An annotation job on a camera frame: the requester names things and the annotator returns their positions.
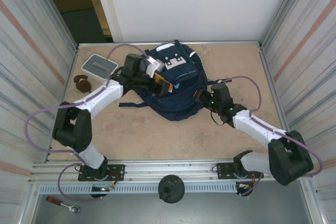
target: corrugated metal wall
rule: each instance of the corrugated metal wall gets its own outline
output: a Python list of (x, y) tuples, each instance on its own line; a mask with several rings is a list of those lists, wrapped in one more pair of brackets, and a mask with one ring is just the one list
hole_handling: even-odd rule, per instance
[(336, 0), (292, 0), (265, 41), (266, 61), (291, 129), (322, 157), (314, 178), (336, 223)]
[[(0, 0), (0, 223), (17, 223), (33, 162), (44, 153), (25, 140), (28, 114), (60, 103), (75, 43), (48, 0)], [(31, 120), (33, 140), (48, 147), (54, 113)]]

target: beige floor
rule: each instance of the beige floor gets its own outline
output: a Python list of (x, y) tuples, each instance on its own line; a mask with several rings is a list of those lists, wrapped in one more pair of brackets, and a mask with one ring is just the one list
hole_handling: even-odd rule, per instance
[[(81, 47), (73, 76), (82, 74), (80, 67), (92, 54), (106, 56), (113, 46)], [(154, 46), (141, 46), (143, 49)], [(190, 45), (201, 57), (208, 79), (237, 75), (253, 78), (262, 92), (261, 119), (279, 126), (275, 106), (255, 45)], [(137, 53), (132, 48), (117, 49), (111, 57), (120, 66), (127, 53)], [(88, 79), (93, 87), (100, 84)], [(228, 84), (236, 103), (249, 109), (258, 104), (255, 87), (247, 80), (234, 80)], [(71, 82), (66, 101), (74, 102), (82, 95)], [(244, 132), (228, 125), (218, 126), (210, 112), (200, 110), (195, 116), (180, 122), (170, 122), (150, 108), (119, 108), (119, 102), (141, 102), (130, 91), (120, 100), (110, 104), (92, 123), (93, 142), (108, 159), (203, 159), (232, 158), (252, 149), (266, 149)], [(62, 148), (55, 141), (54, 149)], [(50, 159), (73, 159), (68, 154), (52, 154)]]

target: backpack strap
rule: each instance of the backpack strap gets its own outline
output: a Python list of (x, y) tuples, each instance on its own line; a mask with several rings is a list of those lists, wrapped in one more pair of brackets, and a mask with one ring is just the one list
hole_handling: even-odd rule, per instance
[(218, 80), (215, 80), (215, 81), (208, 81), (208, 85), (213, 85), (213, 84), (216, 84), (216, 83), (221, 83), (221, 82), (232, 82), (232, 79), (218, 79)]
[(143, 108), (143, 107), (146, 107), (146, 106), (148, 106), (148, 104), (145, 103), (145, 102), (142, 102), (142, 103), (139, 103), (139, 104), (136, 104), (134, 102), (121, 102), (121, 103), (119, 103), (119, 107)]

